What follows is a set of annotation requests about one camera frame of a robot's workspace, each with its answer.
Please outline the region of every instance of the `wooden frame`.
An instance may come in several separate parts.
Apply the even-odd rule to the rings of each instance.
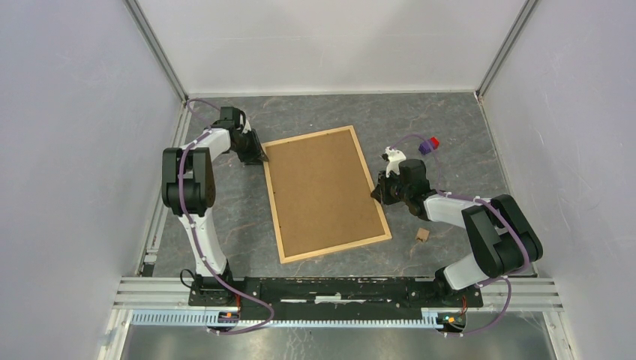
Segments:
[[[303,140],[311,137],[319,137],[326,134],[336,133],[340,131],[350,131],[351,137],[353,138],[353,143],[355,144],[355,149],[358,152],[358,156],[360,157],[360,162],[362,164],[362,170],[367,178],[367,183],[369,184],[369,192],[374,189],[374,183],[371,179],[371,174],[369,173],[369,168],[367,166],[367,161],[365,160],[365,156],[362,154],[362,148],[360,147],[360,142],[358,141],[358,137],[356,136],[356,131],[353,129],[352,125],[337,127],[335,129],[318,131],[316,133],[308,133],[305,135],[294,136],[287,139],[275,140],[271,142],[266,142],[262,144],[265,153],[267,153],[267,148],[269,146],[275,146],[283,143],[290,143],[292,141]],[[381,242],[384,240],[389,240],[392,238],[391,230],[389,229],[389,225],[386,223],[386,217],[384,215],[384,211],[382,210],[382,206],[375,202],[376,210],[378,211],[380,222],[382,223],[382,228],[384,229],[384,234],[374,236],[373,238],[364,238],[362,240],[350,242],[348,244],[340,244],[332,247],[326,247],[324,249],[314,250],[307,253],[300,253],[292,256],[285,256],[285,250],[283,247],[283,239],[281,238],[281,230],[278,223],[278,213],[276,210],[276,201],[274,199],[274,189],[272,187],[272,177],[269,173],[269,164],[267,162],[264,163],[265,168],[265,180],[267,182],[267,192],[269,195],[269,205],[271,207],[271,216],[274,220],[274,232],[276,235],[276,244],[278,246],[278,256],[280,257],[280,263],[291,263],[297,260],[307,259],[308,257],[317,257],[324,254],[334,253],[336,251],[342,251],[350,248],[357,248],[358,246],[372,244],[374,242]]]

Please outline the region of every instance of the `small wooden block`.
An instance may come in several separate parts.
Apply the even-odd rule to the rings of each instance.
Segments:
[[[429,232],[426,229],[422,229],[421,227],[418,230],[418,234],[415,236],[415,240],[418,240],[420,242],[426,242],[428,240],[428,234],[430,234],[431,232]]]

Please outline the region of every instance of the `aluminum frame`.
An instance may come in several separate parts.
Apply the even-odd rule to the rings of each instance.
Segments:
[[[172,89],[182,101],[186,101],[188,99],[188,93],[185,91],[181,81],[179,81],[179,77],[177,76],[173,66],[170,64],[170,61],[164,52],[164,48],[161,47],[161,44],[157,39],[157,35],[155,35],[155,32],[152,31],[150,22],[146,18],[146,15],[144,15],[139,2],[137,0],[124,0],[124,4],[130,12],[130,15],[133,17],[134,22],[137,24],[137,28],[139,28],[145,42],[150,48],[150,51],[152,51],[152,55],[154,55],[154,58],[157,59],[159,66],[161,66],[161,70],[164,74],[166,74],[168,81],[170,81]]]
[[[512,47],[515,45],[515,42],[517,42],[521,30],[523,30],[524,26],[527,23],[527,20],[530,18],[530,15],[532,15],[538,3],[539,0],[526,0],[526,2],[521,7],[521,10],[517,15],[517,19],[515,19],[512,23],[512,27],[508,31],[508,34],[505,36],[505,39],[501,44],[499,51],[497,51],[497,54],[495,55],[495,59],[493,60],[492,64],[490,64],[488,71],[486,71],[486,75],[481,81],[481,84],[479,84],[477,91],[475,91],[475,95],[478,97],[478,100],[480,100],[480,102],[481,97],[483,97],[488,91],[488,88],[491,86],[495,76],[499,72],[501,65],[508,57],[510,49],[512,49]]]
[[[554,281],[540,277],[510,277],[512,298],[509,312],[542,312],[548,329],[550,342],[557,360],[577,359],[567,328],[566,314],[557,292]],[[431,281],[423,277],[422,281]],[[119,284],[111,317],[105,334],[105,341],[100,349],[99,360],[120,359],[130,325],[136,323],[140,315],[156,318],[152,325],[165,326],[200,326],[200,321],[175,324],[176,317],[193,315],[211,315],[219,312],[237,311],[237,307],[192,307],[188,305],[190,290],[183,286],[177,277],[123,277]],[[468,312],[497,312],[506,300],[507,286],[504,283],[493,283],[481,289],[484,307],[469,307]],[[311,323],[276,322],[272,327],[409,327],[430,328],[426,319],[431,314],[460,311],[460,308],[426,308],[421,309],[422,322],[362,322],[353,323]]]

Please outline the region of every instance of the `white robotic arm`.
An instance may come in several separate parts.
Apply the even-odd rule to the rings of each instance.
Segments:
[[[234,107],[222,107],[220,120],[206,129],[204,135],[197,138],[199,141],[163,151],[162,199],[186,229],[196,260],[196,273],[212,277],[206,263],[219,275],[227,269],[227,258],[219,245],[212,216],[216,195],[212,161],[229,150],[236,152],[246,164],[261,164],[267,157],[245,113]],[[183,213],[179,201],[179,162],[188,148],[182,195],[192,223]],[[193,225],[196,238],[191,231]]]
[[[371,193],[374,199],[386,205],[405,203],[424,221],[455,225],[468,233],[472,253],[436,273],[436,280],[449,292],[517,270],[526,263],[525,257],[528,262],[541,258],[541,242],[511,196],[470,199],[434,190],[424,161],[407,159],[394,148],[387,148],[382,157],[388,166],[378,176]]]

